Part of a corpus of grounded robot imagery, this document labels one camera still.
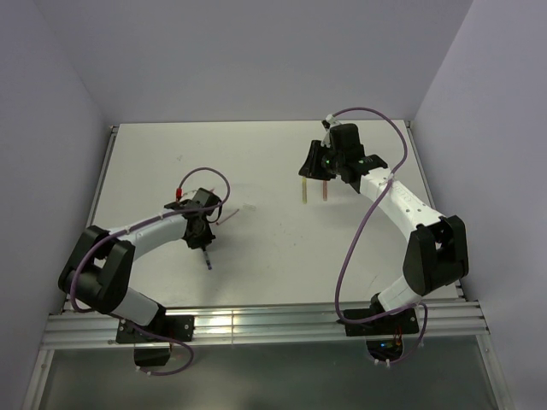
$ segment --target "black bracket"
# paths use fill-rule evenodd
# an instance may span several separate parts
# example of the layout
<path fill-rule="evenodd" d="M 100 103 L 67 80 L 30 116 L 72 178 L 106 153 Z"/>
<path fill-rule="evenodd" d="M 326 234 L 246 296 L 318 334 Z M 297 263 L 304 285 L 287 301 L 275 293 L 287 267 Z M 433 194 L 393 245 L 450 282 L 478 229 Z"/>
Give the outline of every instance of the black bracket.
<path fill-rule="evenodd" d="M 163 331 L 159 336 L 169 337 L 181 342 L 191 342 L 194 334 L 194 317 L 189 314 L 166 316 Z M 116 343 L 118 344 L 134 344 L 134 343 L 156 343 L 162 342 L 154 337 L 141 335 L 130 325 L 124 323 L 118 324 L 118 332 L 116 333 Z"/>
<path fill-rule="evenodd" d="M 378 311 L 370 308 L 344 310 L 344 317 L 346 319 L 365 319 L 375 314 L 378 314 Z M 420 331 L 416 312 L 412 308 L 362 325 L 349 325 L 342 320 L 338 320 L 338 323 L 345 326 L 345 335 L 347 337 L 386 336 L 393 335 L 398 331 L 404 335 L 409 335 Z"/>

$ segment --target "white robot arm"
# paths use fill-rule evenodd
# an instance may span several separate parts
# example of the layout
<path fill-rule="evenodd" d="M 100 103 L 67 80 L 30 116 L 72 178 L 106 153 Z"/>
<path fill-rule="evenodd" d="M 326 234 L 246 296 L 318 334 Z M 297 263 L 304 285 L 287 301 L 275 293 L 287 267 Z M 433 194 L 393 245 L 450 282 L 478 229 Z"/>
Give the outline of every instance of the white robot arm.
<path fill-rule="evenodd" d="M 132 263 L 151 250 L 184 239 L 191 249 L 206 247 L 213 235 L 207 216 L 221 200 L 200 188 L 191 200 L 171 202 L 159 215 L 132 226 L 103 230 L 89 226 L 80 236 L 59 278 L 59 287 L 70 293 L 78 266 L 93 247 L 105 240 L 79 274 L 74 296 L 100 313 L 127 319 L 141 326 L 163 327 L 166 309 L 129 287 Z M 95 259 L 105 260 L 102 266 Z"/>
<path fill-rule="evenodd" d="M 355 124 L 323 122 L 327 135 L 312 141 L 299 174 L 330 180 L 340 176 L 357 192 L 375 201 L 391 182 L 379 207 L 407 240 L 403 275 L 372 300 L 373 311 L 388 312 L 416 304 L 437 288 L 468 273 L 465 225 L 428 207 L 400 181 L 377 155 L 365 155 Z"/>

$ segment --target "white table surface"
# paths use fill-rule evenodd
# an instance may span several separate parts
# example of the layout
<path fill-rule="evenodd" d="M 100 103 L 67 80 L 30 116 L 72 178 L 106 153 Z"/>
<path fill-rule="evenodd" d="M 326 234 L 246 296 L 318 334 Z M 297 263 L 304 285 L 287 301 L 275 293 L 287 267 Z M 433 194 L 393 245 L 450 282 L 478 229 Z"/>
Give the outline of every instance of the white table surface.
<path fill-rule="evenodd" d="M 383 121 L 352 121 L 365 152 L 391 167 L 403 148 Z M 408 142 L 402 121 L 397 125 Z M 312 139 L 323 139 L 319 121 L 123 124 L 120 126 L 93 223 L 108 229 L 158 213 L 174 199 L 182 177 L 195 167 L 214 167 L 232 184 L 223 215 L 212 225 L 213 270 L 200 250 L 184 241 L 166 244 L 133 265 L 130 285 L 169 307 L 256 306 L 331 302 L 338 273 L 356 228 L 371 202 L 339 179 L 308 180 L 302 202 L 303 164 Z M 398 178 L 429 203 L 415 154 Z M 192 176 L 185 190 L 226 189 L 212 173 Z M 368 301 L 401 276 L 406 243 L 378 210 L 365 228 L 344 280 L 342 300 Z M 454 285 L 429 298 L 457 298 Z"/>

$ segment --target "white cable tie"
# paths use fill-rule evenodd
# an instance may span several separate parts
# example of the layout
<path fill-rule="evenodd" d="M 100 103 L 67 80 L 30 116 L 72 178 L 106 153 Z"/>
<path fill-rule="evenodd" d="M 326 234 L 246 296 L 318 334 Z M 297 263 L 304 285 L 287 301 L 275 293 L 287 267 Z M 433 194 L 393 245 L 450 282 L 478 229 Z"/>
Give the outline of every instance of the white cable tie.
<path fill-rule="evenodd" d="M 334 124 L 334 122 L 336 122 L 336 118 L 334 117 L 334 115 L 329 114 L 327 117 L 325 117 L 325 121 L 332 125 Z"/>
<path fill-rule="evenodd" d="M 394 173 L 390 173 L 390 174 L 388 175 L 388 177 L 387 177 L 384 181 L 382 181 L 382 182 L 379 183 L 379 186 L 386 185 L 388 182 L 390 182 L 390 181 L 392 181 L 392 180 L 394 180 L 394 179 L 395 179 L 395 174 L 394 174 Z"/>

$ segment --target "robotic arm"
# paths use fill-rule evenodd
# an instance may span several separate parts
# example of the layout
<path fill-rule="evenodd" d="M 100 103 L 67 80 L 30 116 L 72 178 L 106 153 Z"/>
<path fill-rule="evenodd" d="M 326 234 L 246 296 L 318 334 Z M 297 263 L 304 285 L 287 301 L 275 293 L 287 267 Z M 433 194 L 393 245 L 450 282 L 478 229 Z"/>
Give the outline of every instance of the robotic arm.
<path fill-rule="evenodd" d="M 391 169 L 377 155 L 365 155 L 355 124 L 331 126 L 312 141 L 299 174 L 328 181 L 338 175 L 357 192 L 375 201 L 393 179 Z M 408 242 L 403 275 L 373 298 L 373 311 L 382 313 L 417 303 L 425 295 L 468 274 L 465 225 L 457 216 L 446 218 L 428 207 L 400 181 L 391 181 L 379 207 Z"/>
<path fill-rule="evenodd" d="M 89 226 L 62 271 L 59 288 L 69 294 L 74 274 L 85 255 L 112 232 L 126 231 L 125 235 L 109 239 L 87 261 L 78 277 L 75 296 L 99 313 L 130 320 L 155 334 L 172 335 L 174 324 L 168 323 L 165 307 L 128 286 L 132 263 L 164 243 L 181 238 L 190 249 L 205 253 L 215 239 L 207 217 L 214 212 L 211 208 L 220 203 L 218 196 L 200 188 L 191 200 L 167 204 L 156 221 L 140 221 L 132 230 Z"/>

